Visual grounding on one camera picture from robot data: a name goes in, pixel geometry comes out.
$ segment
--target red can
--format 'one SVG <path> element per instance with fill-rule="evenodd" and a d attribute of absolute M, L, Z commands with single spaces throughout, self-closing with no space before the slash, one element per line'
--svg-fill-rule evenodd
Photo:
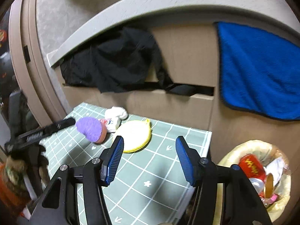
<path fill-rule="evenodd" d="M 243 156 L 238 165 L 248 178 L 257 178 L 265 181 L 266 172 L 255 155 L 248 154 Z"/>

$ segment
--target orange fabric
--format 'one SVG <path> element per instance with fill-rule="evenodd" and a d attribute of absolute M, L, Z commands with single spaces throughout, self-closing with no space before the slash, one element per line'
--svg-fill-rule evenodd
<path fill-rule="evenodd" d="M 6 187 L 2 179 L 4 168 L 5 164 L 0 164 L 0 200 L 6 205 L 10 213 L 17 217 L 30 199 L 18 197 Z"/>

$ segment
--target white arrow print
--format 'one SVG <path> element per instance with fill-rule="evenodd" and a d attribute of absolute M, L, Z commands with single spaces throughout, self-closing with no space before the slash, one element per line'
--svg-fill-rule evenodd
<path fill-rule="evenodd" d="M 122 218 L 116 217 L 115 218 L 115 223 L 121 223 L 120 221 L 122 220 Z"/>

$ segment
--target black trim of towel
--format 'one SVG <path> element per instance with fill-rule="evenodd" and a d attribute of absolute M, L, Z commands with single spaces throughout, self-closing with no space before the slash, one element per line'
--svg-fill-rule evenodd
<path fill-rule="evenodd" d="M 300 119 L 282 119 L 282 118 L 275 118 L 275 117 L 271 117 L 269 115 L 267 115 L 266 113 L 261 113 L 261 112 L 256 112 L 255 110 L 249 110 L 247 108 L 243 108 L 243 107 L 237 107 L 234 105 L 231 105 L 230 103 L 228 103 L 224 96 L 223 96 L 223 92 L 222 92 L 222 87 L 221 87 L 221 64 L 222 64 L 222 49 L 221 49 L 221 41 L 220 41 L 220 36 L 219 36 L 219 28 L 218 28 L 218 22 L 214 22 L 213 25 L 215 26 L 216 30 L 217 30 L 217 35 L 218 35 L 218 46 L 219 46 L 219 96 L 220 96 L 220 100 L 222 101 L 222 103 L 226 106 L 229 107 L 232 110 L 235 111 L 240 111 L 240 112 L 246 112 L 246 113 L 254 113 L 257 115 L 260 115 L 262 117 L 266 117 L 269 119 L 273 119 L 273 120 L 277 120 L 277 121 L 281 121 L 281 122 L 299 122 Z"/>

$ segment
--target white star print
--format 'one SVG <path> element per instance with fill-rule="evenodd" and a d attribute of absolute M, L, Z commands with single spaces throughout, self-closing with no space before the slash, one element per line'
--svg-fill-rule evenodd
<path fill-rule="evenodd" d="M 149 188 L 150 185 L 151 185 L 151 183 L 149 180 L 147 182 L 144 182 L 144 186 L 147 186 Z"/>

